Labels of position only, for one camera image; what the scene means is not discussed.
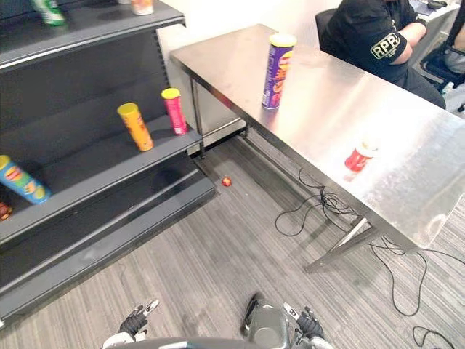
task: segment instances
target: black t-shirt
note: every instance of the black t-shirt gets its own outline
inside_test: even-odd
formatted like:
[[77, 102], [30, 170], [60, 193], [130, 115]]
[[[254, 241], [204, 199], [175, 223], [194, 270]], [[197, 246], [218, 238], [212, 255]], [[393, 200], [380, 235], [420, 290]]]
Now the black t-shirt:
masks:
[[390, 65], [407, 45], [397, 31], [416, 18], [408, 0], [343, 0], [323, 32], [321, 49], [395, 83], [408, 69], [407, 63]]

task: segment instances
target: pink pringles can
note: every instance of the pink pringles can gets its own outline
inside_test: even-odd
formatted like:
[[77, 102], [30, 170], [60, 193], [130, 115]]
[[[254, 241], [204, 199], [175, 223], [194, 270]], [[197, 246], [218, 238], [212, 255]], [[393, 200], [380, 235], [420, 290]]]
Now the pink pringles can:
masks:
[[181, 93], [178, 89], [164, 89], [161, 96], [165, 102], [166, 111], [171, 120], [174, 133], [178, 136], [187, 133], [187, 124], [181, 109]]

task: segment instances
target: blue pringles can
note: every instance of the blue pringles can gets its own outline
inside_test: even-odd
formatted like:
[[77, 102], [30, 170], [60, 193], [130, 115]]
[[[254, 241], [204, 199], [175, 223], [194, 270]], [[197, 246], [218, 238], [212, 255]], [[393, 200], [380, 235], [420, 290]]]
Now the blue pringles can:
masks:
[[50, 197], [50, 191], [34, 180], [6, 155], [0, 155], [0, 182], [32, 204], [40, 204]]
[[263, 91], [263, 106], [267, 109], [279, 106], [289, 60], [296, 42], [296, 37], [290, 34], [276, 33], [270, 36], [267, 79]]

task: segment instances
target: sleeve logo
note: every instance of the sleeve logo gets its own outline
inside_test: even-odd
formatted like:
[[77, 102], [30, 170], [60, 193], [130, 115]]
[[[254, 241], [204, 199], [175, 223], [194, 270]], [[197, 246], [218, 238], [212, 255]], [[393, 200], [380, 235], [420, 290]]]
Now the sleeve logo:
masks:
[[382, 40], [371, 47], [371, 54], [377, 59], [392, 57], [400, 44], [400, 39], [396, 33], [387, 34]]

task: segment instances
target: cable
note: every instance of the cable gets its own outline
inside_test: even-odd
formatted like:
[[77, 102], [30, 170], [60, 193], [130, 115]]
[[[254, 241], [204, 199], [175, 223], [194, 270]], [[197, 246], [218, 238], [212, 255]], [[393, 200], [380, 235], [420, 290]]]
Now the cable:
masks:
[[281, 212], [275, 219], [275, 227], [276, 227], [276, 230], [281, 233], [282, 235], [284, 236], [288, 236], [288, 237], [293, 237], [293, 236], [298, 236], [303, 230], [304, 230], [304, 226], [305, 226], [305, 220], [307, 219], [307, 215], [308, 213], [310, 212], [311, 209], [313, 209], [314, 207], [317, 207], [317, 206], [320, 206], [321, 203], [318, 203], [316, 205], [312, 205], [310, 206], [307, 211], [305, 212], [305, 215], [304, 215], [304, 219], [302, 220], [302, 224], [300, 226], [300, 229], [297, 233], [294, 233], [294, 234], [287, 234], [283, 231], [280, 230], [280, 228], [278, 228], [278, 220], [281, 218], [281, 216], [285, 215], [285, 214], [288, 214], [288, 213], [292, 213], [292, 212], [297, 212], [299, 211], [303, 206], [304, 204], [309, 201], [311, 198], [316, 198], [318, 197], [319, 195], [312, 195], [312, 196], [309, 196], [308, 198], [306, 198], [305, 200], [303, 200], [303, 202], [299, 205], [299, 207], [297, 207], [296, 209], [292, 209], [290, 211], [284, 211], [284, 212]]
[[460, 262], [460, 263], [462, 263], [463, 265], [465, 265], [465, 262], [464, 262], [463, 260], [460, 260], [460, 259], [458, 259], [457, 257], [454, 257], [454, 256], [451, 255], [451, 254], [448, 254], [448, 253], [445, 253], [445, 252], [442, 252], [442, 251], [437, 251], [436, 249], [424, 249], [423, 251], [440, 253], [440, 254], [443, 254], [443, 255], [448, 256], [448, 257], [450, 257], [450, 258], [453, 258], [453, 259], [456, 260], [457, 262]]
[[[275, 228], [276, 228], [276, 230], [280, 234], [282, 234], [284, 236], [288, 236], [288, 237], [298, 236], [304, 230], [305, 220], [307, 219], [307, 215], [309, 214], [310, 210], [315, 208], [315, 207], [321, 206], [322, 209], [323, 209], [323, 214], [325, 215], [326, 219], [329, 220], [331, 223], [333, 223], [338, 229], [340, 229], [342, 231], [345, 231], [345, 229], [343, 229], [340, 225], [336, 224], [334, 222], [334, 220], [332, 220], [328, 216], [328, 213], [326, 212], [326, 210], [329, 210], [330, 212], [333, 212], [334, 214], [337, 214], [337, 215], [358, 215], [358, 213], [355, 210], [353, 210], [352, 208], [350, 208], [350, 206], [339, 207], [340, 206], [340, 201], [337, 199], [336, 194], [335, 193], [325, 193], [324, 191], [325, 191], [326, 187], [324, 185], [321, 185], [318, 182], [317, 182], [318, 185], [310, 185], [310, 184], [306, 183], [302, 179], [302, 171], [303, 171], [303, 169], [301, 168], [299, 170], [299, 173], [298, 173], [300, 183], [302, 183], [303, 185], [305, 185], [308, 188], [318, 189], [320, 191], [320, 193], [317, 194], [317, 195], [309, 196], [308, 198], [303, 200], [303, 202], [296, 209], [281, 212], [275, 219]], [[302, 224], [300, 226], [299, 231], [297, 231], [296, 233], [292, 233], [292, 234], [282, 231], [278, 227], [278, 220], [285, 214], [289, 214], [289, 213], [292, 213], [292, 212], [298, 212], [304, 206], [304, 204], [307, 201], [309, 201], [311, 198], [319, 198], [320, 202], [318, 204], [312, 205], [311, 207], [309, 207], [307, 209], [307, 211], [305, 212], [305, 215], [304, 215], [304, 219], [302, 220]]]
[[[319, 185], [310, 185], [308, 183], [306, 183], [305, 181], [303, 181], [302, 179], [302, 168], [299, 170], [299, 180], [300, 182], [307, 186], [308, 188], [312, 188], [312, 189], [318, 189], [320, 191], [320, 194], [319, 195], [312, 195], [310, 196], [309, 198], [306, 198], [300, 205], [297, 209], [295, 210], [291, 210], [291, 211], [284, 211], [282, 213], [280, 213], [276, 219], [275, 219], [275, 227], [276, 227], [276, 230], [283, 234], [284, 236], [297, 236], [299, 235], [303, 230], [304, 230], [304, 226], [305, 226], [305, 220], [307, 219], [307, 215], [308, 215], [308, 212], [310, 212], [311, 209], [313, 209], [314, 207], [317, 207], [317, 206], [321, 206], [322, 207], [322, 210], [323, 210], [323, 214], [325, 215], [326, 219], [329, 220], [330, 222], [332, 222], [339, 230], [342, 230], [344, 231], [345, 233], [347, 233], [347, 231], [345, 229], [343, 229], [340, 225], [336, 224], [329, 216], [328, 216], [328, 213], [326, 212], [326, 210], [329, 210], [330, 212], [336, 214], [336, 215], [359, 215], [355, 210], [353, 210], [352, 208], [350, 208], [350, 206], [346, 206], [346, 207], [338, 207], [338, 205], [340, 205], [340, 201], [337, 199], [337, 196], [335, 193], [324, 193], [324, 190], [326, 189], [326, 187], [324, 185], [321, 185], [320, 183], [318, 183]], [[302, 225], [300, 227], [300, 230], [295, 233], [295, 234], [286, 234], [284, 233], [283, 231], [279, 230], [278, 228], [278, 219], [283, 216], [284, 214], [286, 213], [291, 213], [291, 212], [296, 212], [296, 211], [299, 211], [302, 206], [305, 204], [305, 202], [307, 202], [308, 200], [310, 200], [311, 198], [316, 198], [316, 197], [319, 197], [320, 198], [320, 202], [316, 205], [312, 205], [311, 207], [309, 207], [307, 209], [307, 211], [305, 212], [305, 216], [304, 216], [304, 219], [302, 221]], [[386, 236], [382, 236], [381, 237], [381, 241], [383, 242], [383, 245], [384, 246], [379, 246], [379, 245], [375, 245], [373, 243], [369, 243], [370, 245], [370, 248], [371, 248], [371, 251], [373, 252], [373, 254], [375, 255], [375, 257], [384, 265], [384, 267], [388, 270], [390, 276], [391, 276], [391, 280], [392, 280], [392, 287], [391, 287], [391, 300], [392, 300], [392, 305], [394, 306], [395, 310], [397, 312], [399, 312], [400, 314], [404, 315], [404, 316], [407, 316], [407, 317], [412, 317], [412, 316], [415, 316], [419, 311], [420, 311], [420, 307], [421, 307], [421, 290], [423, 288], [423, 283], [424, 283], [424, 279], [426, 277], [426, 273], [428, 271], [428, 261], [426, 260], [426, 258], [419, 252], [417, 252], [416, 254], [423, 260], [424, 262], [424, 271], [423, 271], [423, 274], [421, 275], [421, 280], [420, 280], [420, 284], [418, 286], [418, 295], [417, 295], [417, 303], [416, 303], [416, 309], [412, 312], [412, 313], [405, 313], [403, 311], [401, 311], [401, 309], [399, 309], [399, 307], [397, 306], [396, 302], [395, 302], [395, 297], [394, 297], [394, 293], [395, 293], [395, 277], [394, 277], [394, 273], [392, 272], [391, 268], [388, 266], [388, 264], [376, 253], [375, 251], [375, 248], [377, 249], [385, 249], [385, 250], [388, 250], [390, 251], [392, 254], [396, 254], [397, 256], [403, 256], [406, 252], [405, 250], [399, 248], [398, 245], [396, 245], [394, 242], [390, 241]], [[445, 255], [449, 258], [452, 258], [460, 263], [462, 263], [463, 265], [465, 265], [465, 262], [463, 260], [460, 260], [459, 258], [451, 255], [451, 254], [448, 254], [448, 253], [445, 253], [445, 252], [442, 252], [442, 251], [437, 251], [435, 249], [423, 249], [423, 251], [426, 251], [426, 252], [433, 252], [433, 253], [438, 253], [438, 254], [442, 254], [442, 255]], [[416, 330], [417, 329], [423, 329], [426, 331], [426, 333], [423, 335], [423, 337], [420, 339], [420, 341], [417, 340], [416, 338]], [[441, 338], [444, 339], [444, 341], [447, 342], [447, 344], [449, 344], [449, 346], [452, 348], [452, 349], [455, 349], [454, 345], [452, 344], [452, 342], [450, 340], [448, 340], [443, 334], [437, 332], [437, 331], [434, 331], [434, 330], [431, 330], [431, 329], [427, 329], [426, 327], [422, 327], [422, 326], [415, 326], [413, 329], [412, 329], [412, 336], [413, 336], [413, 340], [415, 341], [416, 345], [419, 346], [419, 347], [423, 347], [424, 346], [424, 343], [425, 343], [425, 340], [426, 340], [426, 337], [429, 335], [429, 334], [435, 334]]]
[[424, 271], [423, 271], [423, 275], [421, 276], [420, 286], [418, 287], [418, 297], [417, 297], [416, 309], [415, 309], [415, 311], [413, 313], [408, 314], [408, 313], [405, 313], [405, 312], [401, 311], [401, 309], [399, 309], [399, 307], [397, 306], [397, 304], [395, 302], [395, 298], [394, 298], [394, 288], [395, 288], [394, 273], [392, 272], [391, 268], [386, 264], [386, 262], [383, 261], [383, 259], [380, 256], [378, 256], [378, 254], [375, 252], [375, 249], [373, 248], [373, 244], [369, 244], [369, 245], [370, 245], [371, 251], [374, 253], [375, 257], [378, 258], [379, 261], [381, 263], [383, 263], [384, 267], [386, 267], [387, 271], [389, 271], [389, 274], [390, 274], [391, 280], [392, 280], [391, 300], [392, 300], [392, 304], [394, 305], [395, 310], [397, 310], [399, 313], [401, 313], [402, 315], [407, 316], [407, 317], [411, 317], [411, 316], [416, 315], [420, 311], [421, 288], [423, 287], [423, 281], [424, 281], [424, 278], [426, 276], [426, 272], [428, 271], [428, 262], [426, 261], [425, 257], [423, 257], [422, 254], [417, 252], [417, 255], [420, 256], [420, 258], [424, 261]]
[[[415, 330], [416, 330], [416, 329], [424, 329], [424, 330], [426, 331], [426, 333], [425, 333], [425, 334], [423, 335], [423, 337], [420, 339], [420, 342], [416, 339], [416, 336], [415, 336]], [[417, 346], [419, 346], [420, 348], [422, 348], [423, 345], [424, 345], [424, 341], [426, 340], [426, 336], [427, 336], [428, 334], [430, 334], [430, 333], [436, 334], [437, 336], [443, 338], [443, 339], [447, 342], [447, 344], [450, 345], [450, 347], [451, 347], [452, 349], [455, 349], [455, 347], [453, 346], [452, 342], [451, 342], [450, 340], [448, 340], [446, 337], [444, 337], [442, 334], [440, 334], [439, 332], [433, 331], [432, 329], [427, 329], [426, 327], [423, 327], [423, 326], [415, 326], [415, 327], [412, 329], [412, 336], [413, 336], [413, 340], [415, 341], [415, 344], [416, 344]]]
[[[396, 254], [396, 255], [404, 255], [405, 254], [405, 251], [400, 249], [398, 245], [394, 244], [392, 241], [390, 241], [387, 237], [385, 236], [382, 236], [381, 237], [381, 240], [383, 241], [384, 243], [384, 246], [378, 246], [378, 245], [374, 245], [372, 243], [370, 243], [370, 248], [371, 248], [371, 251], [375, 254], [376, 258], [378, 258], [381, 263], [383, 263], [384, 267], [388, 270], [390, 276], [391, 276], [391, 280], [392, 280], [392, 290], [391, 290], [391, 298], [392, 298], [392, 304], [394, 305], [394, 308], [395, 310], [397, 310], [399, 313], [401, 313], [402, 315], [404, 316], [414, 316], [418, 313], [418, 311], [420, 310], [420, 306], [421, 306], [421, 288], [423, 286], [423, 282], [424, 282], [424, 279], [425, 279], [425, 276], [426, 276], [426, 272], [427, 272], [427, 269], [428, 269], [428, 262], [426, 261], [425, 257], [420, 254], [419, 252], [417, 252], [417, 255], [420, 256], [422, 258], [422, 260], [424, 261], [424, 272], [423, 272], [423, 276], [421, 277], [421, 280], [420, 280], [420, 285], [418, 287], [418, 303], [417, 303], [417, 308], [415, 310], [415, 312], [413, 312], [412, 314], [406, 314], [404, 312], [402, 312], [398, 306], [396, 305], [395, 303], [395, 299], [394, 299], [394, 288], [395, 288], [395, 279], [394, 279], [394, 273], [392, 272], [392, 270], [389, 268], [389, 266], [385, 263], [385, 261], [383, 261], [380, 256], [378, 256], [378, 254], [375, 252], [374, 250], [374, 247], [376, 248], [379, 248], [379, 249], [387, 249], [389, 250], [391, 253], [393, 254]], [[396, 247], [390, 247], [390, 246], [387, 246], [387, 243], [390, 243], [391, 245], [394, 245]], [[439, 254], [443, 254], [445, 256], [448, 256], [450, 258], [453, 258], [454, 260], [457, 260], [458, 262], [462, 263], [463, 265], [465, 265], [465, 262], [463, 260], [460, 260], [458, 259], [457, 257], [454, 257], [453, 255], [451, 254], [448, 254], [448, 253], [445, 253], [445, 252], [442, 252], [442, 251], [437, 251], [436, 249], [425, 249], [424, 251], [428, 251], [428, 252], [435, 252], [435, 253], [439, 253]], [[424, 334], [424, 336], [421, 338], [420, 341], [418, 341], [416, 339], [416, 336], [415, 336], [415, 330], [416, 329], [424, 329], [426, 330], [426, 333]], [[424, 346], [424, 342], [426, 340], [426, 337], [428, 336], [428, 334], [435, 334], [441, 338], [444, 339], [444, 341], [447, 342], [447, 344], [449, 344], [449, 346], [452, 348], [452, 349], [455, 349], [454, 345], [452, 344], [452, 342], [450, 340], [448, 340], [443, 334], [441, 334], [440, 332], [437, 332], [437, 331], [433, 331], [431, 329], [427, 329], [425, 327], [422, 327], [422, 326], [415, 326], [413, 329], [412, 329], [412, 336], [413, 336], [413, 340], [415, 341], [416, 345], [419, 346], [420, 348], [422, 348]]]

